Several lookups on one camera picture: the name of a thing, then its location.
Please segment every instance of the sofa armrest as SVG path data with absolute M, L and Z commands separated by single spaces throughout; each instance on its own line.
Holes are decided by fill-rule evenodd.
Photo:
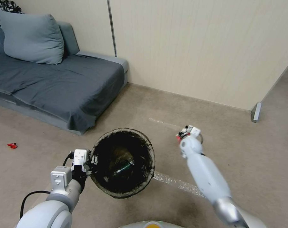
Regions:
M 78 53 L 79 47 L 73 32 L 71 24 L 67 22 L 57 22 L 59 29 L 61 30 L 62 37 L 65 43 L 65 53 L 67 55 L 73 55 Z
M 122 67 L 124 69 L 124 73 L 126 73 L 128 70 L 128 62 L 125 59 L 121 59 L 121 58 L 117 58 L 117 57 L 109 56 L 109 55 L 93 53 L 93 52 L 86 52 L 86 51 L 79 51 L 76 55 L 89 56 L 89 57 L 94 57 L 94 58 L 98 58 L 98 59 L 104 59 L 104 60 L 108 60 L 111 62 L 115 62 L 115 63 L 122 65 Z

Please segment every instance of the black cable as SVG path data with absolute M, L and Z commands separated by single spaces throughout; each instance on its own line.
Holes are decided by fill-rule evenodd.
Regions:
M 50 194 L 49 191 L 34 191 L 34 192 L 31 192 L 29 193 L 28 195 L 26 195 L 26 197 L 23 199 L 23 202 L 21 203 L 21 207 L 20 207 L 20 218 L 21 219 L 23 217 L 23 209 L 24 209 L 24 204 L 26 202 L 26 199 L 30 196 L 30 195 L 33 195 L 35 193 L 46 193 L 46 194 Z
M 70 154 L 67 155 L 67 157 L 66 157 L 64 163 L 62 164 L 62 166 L 65 166 L 66 163 L 67 163 L 67 161 L 68 161 L 68 159 L 69 159 L 69 158 L 73 159 L 73 157 L 74 157 L 74 152 L 71 151 Z
M 65 159 L 64 163 L 62 164 L 62 166 L 65 166 L 65 165 L 66 165 L 66 163 L 67 163 L 67 161 L 68 161 L 69 158 L 70 158 L 70 155 L 68 155 L 68 156 L 66 157 L 66 159 Z
M 203 136 L 202 136 L 201 133 L 199 135 L 200 135 L 200 138 L 201 138 L 201 144 L 203 144 Z

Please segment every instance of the beige carpet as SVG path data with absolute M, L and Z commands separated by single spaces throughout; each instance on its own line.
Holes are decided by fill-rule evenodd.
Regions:
M 268 227 L 288 227 L 288 71 L 263 102 L 259 123 L 251 122 L 248 111 L 135 85 L 128 85 L 83 136 L 0 107 L 0 227 L 17 224 L 23 197 L 48 188 L 50 171 L 69 151 L 91 149 L 103 133 L 118 127 L 149 137 L 157 171 L 194 183 L 175 139 L 177 126 L 186 124 L 202 129 L 206 155 L 222 171 L 235 201 Z M 12 142 L 17 149 L 7 147 Z M 25 210 L 45 197 L 29 197 Z M 156 180 L 122 200 L 88 179 L 73 212 L 74 227 L 115 228 L 149 219 L 225 227 L 205 199 Z

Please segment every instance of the beige wall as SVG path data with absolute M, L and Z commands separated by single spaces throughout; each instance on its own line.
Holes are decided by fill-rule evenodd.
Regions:
M 16 0 L 70 22 L 81 50 L 113 55 L 106 0 Z M 111 0 L 129 81 L 251 109 L 288 66 L 288 0 Z
M 47 14 L 73 26 L 79 48 L 114 56 L 106 0 L 15 0 L 23 12 Z

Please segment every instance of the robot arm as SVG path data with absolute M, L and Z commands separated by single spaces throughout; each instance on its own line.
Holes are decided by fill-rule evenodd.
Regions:
M 90 175 L 90 152 L 76 149 L 73 166 L 57 166 L 51 172 L 52 190 L 45 202 L 30 209 L 16 228 L 70 228 L 72 212 Z
M 182 156 L 187 159 L 188 168 L 205 197 L 213 205 L 218 217 L 228 226 L 246 228 L 266 228 L 264 223 L 242 210 L 233 201 L 230 188 L 214 164 L 206 157 L 202 144 L 197 139 L 200 130 L 186 126 L 177 134 Z

